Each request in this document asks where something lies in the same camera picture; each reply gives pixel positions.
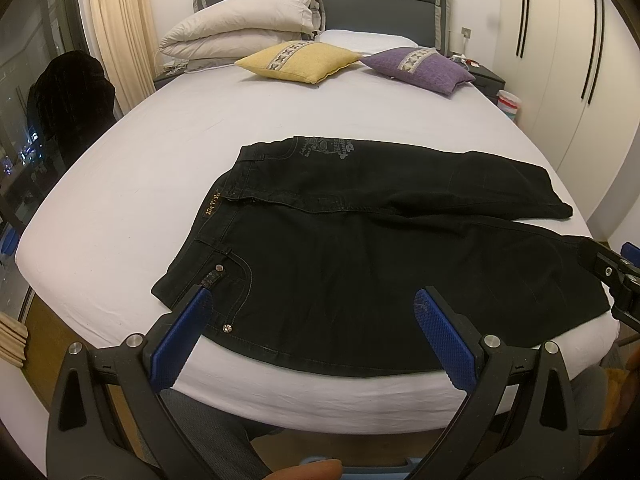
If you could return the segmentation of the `black denim pants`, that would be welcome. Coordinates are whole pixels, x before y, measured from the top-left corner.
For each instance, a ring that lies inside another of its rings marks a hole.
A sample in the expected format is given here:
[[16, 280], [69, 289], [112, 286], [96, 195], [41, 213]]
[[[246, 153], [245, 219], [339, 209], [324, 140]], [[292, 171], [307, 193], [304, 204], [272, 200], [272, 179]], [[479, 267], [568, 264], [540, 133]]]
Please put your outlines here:
[[153, 295], [194, 285], [206, 336], [301, 372], [439, 369], [414, 316], [432, 286], [484, 334], [530, 348], [608, 312], [579, 238], [546, 228], [572, 207], [544, 168], [476, 151], [294, 136], [255, 143], [209, 190]]

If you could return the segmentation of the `white mattress bed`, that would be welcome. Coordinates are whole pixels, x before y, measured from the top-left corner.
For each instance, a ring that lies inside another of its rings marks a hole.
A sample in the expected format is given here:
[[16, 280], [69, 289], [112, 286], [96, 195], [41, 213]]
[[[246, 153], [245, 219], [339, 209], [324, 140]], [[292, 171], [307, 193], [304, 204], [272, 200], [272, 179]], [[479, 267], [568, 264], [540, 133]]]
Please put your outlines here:
[[16, 263], [96, 347], [192, 288], [213, 315], [176, 389], [288, 429], [442, 428], [463, 394], [414, 313], [435, 287], [570, 376], [618, 324], [577, 262], [589, 231], [550, 162], [472, 84], [451, 96], [356, 64], [320, 84], [239, 66], [178, 77], [75, 162]]

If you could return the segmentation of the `white waste bin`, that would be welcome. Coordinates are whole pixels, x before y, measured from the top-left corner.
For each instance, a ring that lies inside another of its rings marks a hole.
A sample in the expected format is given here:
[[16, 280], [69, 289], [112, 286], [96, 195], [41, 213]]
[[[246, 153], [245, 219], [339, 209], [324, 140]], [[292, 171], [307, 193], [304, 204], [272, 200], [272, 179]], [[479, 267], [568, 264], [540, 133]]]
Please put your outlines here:
[[497, 92], [497, 106], [499, 110], [502, 110], [506, 116], [508, 116], [512, 122], [516, 122], [516, 116], [521, 108], [522, 101], [511, 92], [506, 90], [499, 90]]

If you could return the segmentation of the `dark bedside table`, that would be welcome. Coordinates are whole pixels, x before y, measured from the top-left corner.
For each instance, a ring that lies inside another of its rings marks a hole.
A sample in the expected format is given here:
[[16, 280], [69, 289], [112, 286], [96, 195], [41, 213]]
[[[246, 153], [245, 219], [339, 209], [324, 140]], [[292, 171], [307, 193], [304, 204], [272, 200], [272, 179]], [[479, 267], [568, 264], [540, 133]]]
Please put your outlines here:
[[465, 68], [474, 77], [472, 85], [489, 101], [498, 105], [498, 92], [506, 88], [506, 81], [502, 77], [470, 58], [453, 54], [449, 59]]

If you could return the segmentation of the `white wardrobe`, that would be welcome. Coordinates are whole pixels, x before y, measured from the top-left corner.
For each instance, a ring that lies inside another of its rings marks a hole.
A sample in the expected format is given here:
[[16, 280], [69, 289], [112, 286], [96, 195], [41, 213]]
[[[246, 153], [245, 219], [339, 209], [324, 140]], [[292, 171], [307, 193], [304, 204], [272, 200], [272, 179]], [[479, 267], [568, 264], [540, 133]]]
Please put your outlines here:
[[584, 218], [639, 125], [639, 49], [611, 0], [501, 0], [495, 69]]

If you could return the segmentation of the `purple cushion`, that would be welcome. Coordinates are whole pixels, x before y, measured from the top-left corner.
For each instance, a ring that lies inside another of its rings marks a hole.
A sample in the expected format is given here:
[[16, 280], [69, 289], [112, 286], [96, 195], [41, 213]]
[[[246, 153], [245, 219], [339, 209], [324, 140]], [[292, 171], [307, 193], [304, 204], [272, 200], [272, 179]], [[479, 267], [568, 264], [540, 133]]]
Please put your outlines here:
[[393, 48], [365, 56], [361, 62], [379, 74], [442, 96], [451, 96], [462, 84], [475, 81], [466, 68], [435, 48]]

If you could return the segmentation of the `dark clothes on chair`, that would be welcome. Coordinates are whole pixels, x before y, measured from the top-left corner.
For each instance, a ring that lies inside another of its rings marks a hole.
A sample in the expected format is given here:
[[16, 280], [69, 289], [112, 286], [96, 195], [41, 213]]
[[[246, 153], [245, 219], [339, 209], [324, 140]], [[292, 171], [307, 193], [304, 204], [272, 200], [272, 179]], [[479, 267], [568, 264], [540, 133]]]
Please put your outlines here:
[[73, 163], [115, 125], [115, 88], [101, 63], [81, 50], [54, 58], [32, 84], [27, 123], [55, 143], [65, 166]]

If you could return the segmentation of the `white bed pillow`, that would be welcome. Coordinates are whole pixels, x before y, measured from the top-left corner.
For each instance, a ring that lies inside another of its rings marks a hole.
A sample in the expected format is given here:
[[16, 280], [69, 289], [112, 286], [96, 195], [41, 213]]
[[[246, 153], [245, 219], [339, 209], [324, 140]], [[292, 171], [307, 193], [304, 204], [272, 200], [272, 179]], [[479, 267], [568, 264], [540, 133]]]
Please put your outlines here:
[[344, 29], [325, 30], [320, 32], [314, 41], [351, 50], [364, 56], [395, 48], [418, 47], [413, 40], [403, 36], [381, 34], [380, 32], [354, 32]]

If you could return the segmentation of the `yellow cushion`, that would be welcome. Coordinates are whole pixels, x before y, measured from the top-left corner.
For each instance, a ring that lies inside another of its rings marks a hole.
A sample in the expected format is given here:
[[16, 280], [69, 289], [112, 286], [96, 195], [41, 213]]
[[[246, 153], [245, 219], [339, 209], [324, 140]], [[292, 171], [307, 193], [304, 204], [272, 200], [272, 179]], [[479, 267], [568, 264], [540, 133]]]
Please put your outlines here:
[[261, 77], [318, 84], [360, 58], [359, 53], [332, 44], [294, 40], [240, 58], [234, 65]]

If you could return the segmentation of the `folded beige duvet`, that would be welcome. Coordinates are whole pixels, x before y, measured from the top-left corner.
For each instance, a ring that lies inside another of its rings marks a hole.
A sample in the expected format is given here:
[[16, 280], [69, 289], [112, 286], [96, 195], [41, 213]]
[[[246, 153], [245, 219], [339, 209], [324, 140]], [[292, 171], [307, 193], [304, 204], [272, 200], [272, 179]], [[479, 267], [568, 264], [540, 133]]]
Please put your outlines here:
[[236, 61], [325, 28], [322, 0], [222, 0], [174, 26], [160, 52], [188, 62]]

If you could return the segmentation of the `beige curtain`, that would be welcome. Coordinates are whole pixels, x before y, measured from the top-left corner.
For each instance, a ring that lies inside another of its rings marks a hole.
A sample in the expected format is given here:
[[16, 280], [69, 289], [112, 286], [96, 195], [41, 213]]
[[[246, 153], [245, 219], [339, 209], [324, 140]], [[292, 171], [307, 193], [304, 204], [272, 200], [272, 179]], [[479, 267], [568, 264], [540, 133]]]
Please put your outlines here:
[[107, 79], [123, 113], [154, 91], [162, 68], [150, 0], [89, 0]]

